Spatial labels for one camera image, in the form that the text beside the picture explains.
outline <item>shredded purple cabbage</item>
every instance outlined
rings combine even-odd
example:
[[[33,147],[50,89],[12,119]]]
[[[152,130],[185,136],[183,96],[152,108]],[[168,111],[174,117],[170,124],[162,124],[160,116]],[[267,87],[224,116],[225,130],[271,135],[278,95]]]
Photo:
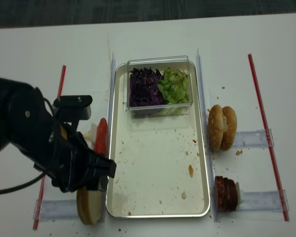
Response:
[[[157,69],[154,72],[151,68],[134,68],[130,75],[130,107],[167,104],[157,87],[161,77]]]

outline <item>robotic arm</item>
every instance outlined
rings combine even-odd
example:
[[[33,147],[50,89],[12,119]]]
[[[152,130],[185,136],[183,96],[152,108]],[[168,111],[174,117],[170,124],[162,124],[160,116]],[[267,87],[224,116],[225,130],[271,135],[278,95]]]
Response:
[[[0,151],[13,144],[64,193],[84,186],[106,190],[115,162],[89,149],[76,131],[80,120],[90,118],[91,103],[91,96],[62,96],[54,109],[38,88],[0,79]]]

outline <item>red rod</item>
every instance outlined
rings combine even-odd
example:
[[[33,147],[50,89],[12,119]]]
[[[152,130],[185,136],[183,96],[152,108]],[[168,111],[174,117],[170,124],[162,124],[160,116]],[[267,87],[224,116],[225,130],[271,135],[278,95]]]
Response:
[[[262,116],[263,126],[264,126],[264,129],[266,131],[266,136],[267,136],[267,140],[268,140],[268,143],[269,143],[268,149],[269,149],[270,155],[271,155],[271,161],[272,161],[272,165],[273,165],[273,170],[274,170],[274,175],[275,175],[277,190],[280,193],[280,199],[281,199],[281,204],[282,204],[282,208],[283,208],[284,220],[285,221],[289,221],[288,210],[287,210],[287,207],[286,207],[286,204],[285,204],[283,195],[281,195],[281,192],[283,191],[283,189],[282,189],[280,174],[278,172],[278,168],[277,168],[277,164],[276,164],[276,160],[275,160],[274,149],[271,146],[271,141],[269,139],[270,138],[270,134],[268,134],[269,128],[268,128],[267,121],[266,121],[266,115],[265,115],[265,112],[264,112],[264,107],[263,107],[263,103],[262,103],[262,97],[261,97],[261,93],[260,93],[260,88],[259,88],[259,84],[258,84],[258,78],[257,78],[255,66],[253,64],[252,55],[251,54],[248,54],[248,58],[249,58],[249,63],[250,63],[252,77],[253,77],[253,82],[255,84],[256,93],[257,93],[257,97],[258,97],[258,102],[259,102],[259,106],[260,106],[260,112],[261,112],[261,116]]]
[[[60,82],[59,82],[57,97],[61,96],[61,93],[63,91],[65,73],[66,73],[66,65],[63,65],[63,69],[61,71],[61,76],[60,76]],[[38,200],[39,200],[38,209],[37,209],[34,224],[33,224],[33,230],[37,230],[37,227],[38,227],[38,221],[39,221],[38,218],[39,218],[39,215],[40,215],[41,200],[43,199],[43,195],[44,195],[44,183],[45,183],[45,176],[41,179],[41,183],[40,183],[40,190],[39,190],[39,195],[38,195]]]

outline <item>cable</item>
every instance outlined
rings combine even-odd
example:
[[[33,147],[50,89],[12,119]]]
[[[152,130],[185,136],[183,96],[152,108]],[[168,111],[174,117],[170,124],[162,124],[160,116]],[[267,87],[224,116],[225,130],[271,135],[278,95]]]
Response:
[[[54,110],[53,110],[53,107],[51,106],[50,102],[46,98],[44,98],[44,101],[48,104],[48,106],[49,106],[49,108],[51,110],[51,113],[53,115],[53,118],[56,118],[55,117]],[[31,181],[29,181],[27,183],[24,183],[24,184],[21,184],[21,185],[12,187],[12,188],[1,189],[0,190],[0,195],[12,193],[12,192],[15,192],[15,191],[18,191],[18,190],[27,188],[27,187],[33,185],[34,183],[36,183],[37,181],[39,181],[44,175],[46,175],[48,173],[48,171],[50,170],[50,168],[52,167],[53,162],[54,162],[54,159],[56,157],[56,150],[57,150],[57,145],[58,145],[58,139],[55,139],[54,138],[54,141],[55,141],[54,142],[54,151],[53,151],[52,159],[51,159],[51,162],[50,162],[48,168],[42,174],[40,174],[38,177],[36,177],[35,179],[33,179],[33,180],[31,180]]]

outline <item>plastic container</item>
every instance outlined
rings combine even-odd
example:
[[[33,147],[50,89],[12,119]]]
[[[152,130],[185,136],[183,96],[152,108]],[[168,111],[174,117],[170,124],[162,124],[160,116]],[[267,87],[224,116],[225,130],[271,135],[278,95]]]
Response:
[[[170,67],[171,70],[179,69],[184,71],[188,75],[188,102],[178,104],[166,104],[166,105],[154,105],[154,106],[130,106],[130,75],[134,68],[143,69],[151,68],[153,71],[158,69],[163,75],[164,70]],[[127,109],[131,111],[131,118],[145,118],[145,117],[158,117],[158,116],[177,116],[177,115],[188,115],[190,107],[193,103],[193,95],[191,89],[191,76],[189,70],[189,63],[187,56],[176,56],[176,57],[165,57],[165,58],[152,58],[142,60],[130,60],[127,63],[127,82],[126,93],[127,93]]]

